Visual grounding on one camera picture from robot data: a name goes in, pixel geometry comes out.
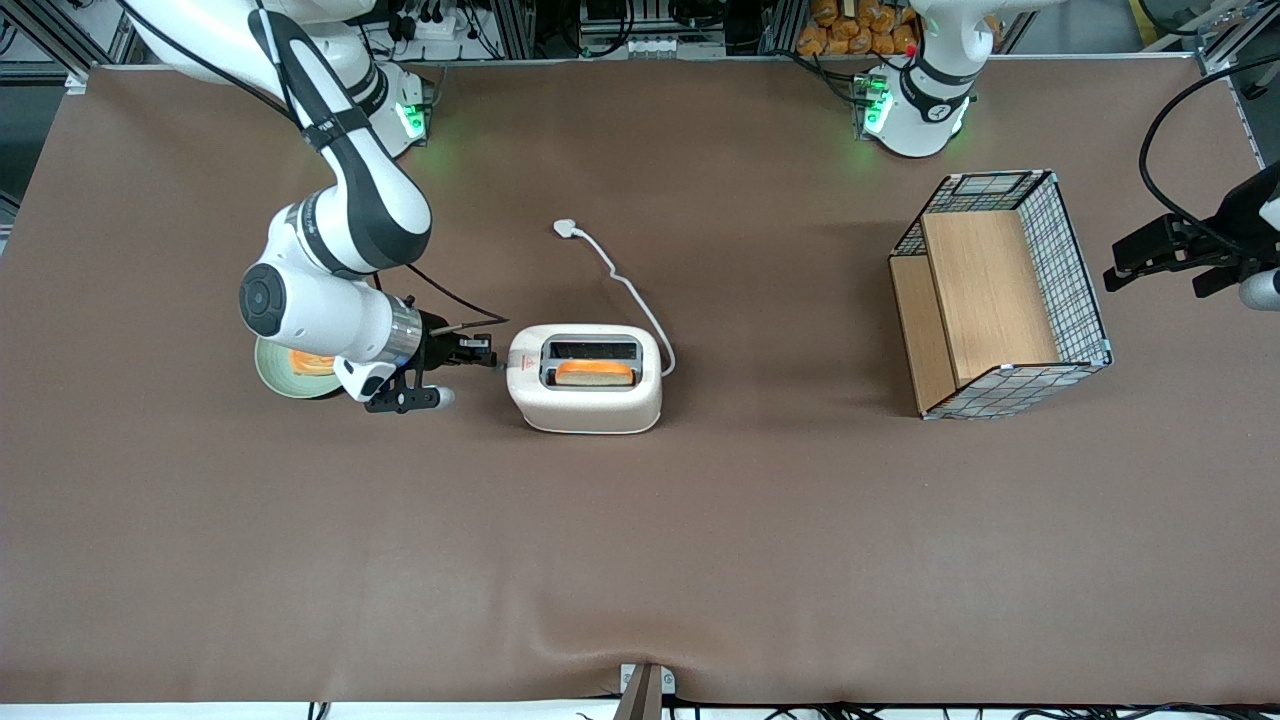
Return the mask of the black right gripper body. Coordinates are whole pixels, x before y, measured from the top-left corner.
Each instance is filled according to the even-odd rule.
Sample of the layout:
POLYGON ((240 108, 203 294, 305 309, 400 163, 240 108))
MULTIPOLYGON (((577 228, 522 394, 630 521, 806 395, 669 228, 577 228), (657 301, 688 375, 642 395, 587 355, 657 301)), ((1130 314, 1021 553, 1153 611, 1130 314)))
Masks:
POLYGON ((419 311, 422 323, 422 338, 417 351, 417 373, 434 372, 442 366, 460 366, 462 363, 458 334, 443 316, 419 311))

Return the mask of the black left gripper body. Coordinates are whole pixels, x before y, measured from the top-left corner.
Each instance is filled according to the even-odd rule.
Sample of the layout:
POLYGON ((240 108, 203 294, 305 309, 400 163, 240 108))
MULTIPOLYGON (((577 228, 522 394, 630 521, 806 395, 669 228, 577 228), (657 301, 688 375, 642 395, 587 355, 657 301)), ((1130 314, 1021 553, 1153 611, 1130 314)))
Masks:
POLYGON ((1277 227, 1265 208, 1277 201, 1279 164, 1272 163, 1230 190, 1213 214, 1220 243, 1235 258, 1277 266, 1277 227))

